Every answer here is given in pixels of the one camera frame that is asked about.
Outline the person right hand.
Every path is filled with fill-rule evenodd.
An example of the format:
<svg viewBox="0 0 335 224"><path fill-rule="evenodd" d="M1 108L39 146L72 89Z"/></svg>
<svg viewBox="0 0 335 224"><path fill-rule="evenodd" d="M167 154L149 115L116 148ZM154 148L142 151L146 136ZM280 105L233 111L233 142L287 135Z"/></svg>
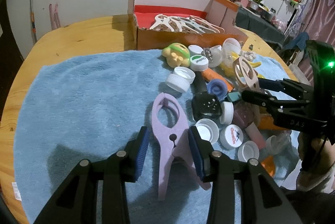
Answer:
<svg viewBox="0 0 335 224"><path fill-rule="evenodd" d="M304 172L323 175L334 164L334 145L324 139L311 139L305 133L298 136L298 153Z"/></svg>

